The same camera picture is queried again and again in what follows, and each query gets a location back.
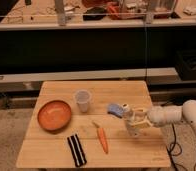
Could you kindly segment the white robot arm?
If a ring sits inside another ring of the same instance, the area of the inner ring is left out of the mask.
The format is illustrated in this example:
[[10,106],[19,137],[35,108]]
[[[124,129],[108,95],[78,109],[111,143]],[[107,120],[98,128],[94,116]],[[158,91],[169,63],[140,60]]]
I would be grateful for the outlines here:
[[185,120],[196,135],[196,100],[188,100],[182,106],[153,106],[148,109],[124,107],[123,120],[127,130],[137,136],[140,129],[162,127]]

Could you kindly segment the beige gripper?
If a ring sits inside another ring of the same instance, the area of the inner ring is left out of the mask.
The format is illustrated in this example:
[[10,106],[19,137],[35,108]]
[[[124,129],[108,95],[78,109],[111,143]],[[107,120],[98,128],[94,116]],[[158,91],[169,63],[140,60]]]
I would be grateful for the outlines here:
[[135,116],[134,122],[132,124],[134,128],[148,128],[153,126],[153,124],[148,119],[147,110],[145,108],[136,108],[132,110]]

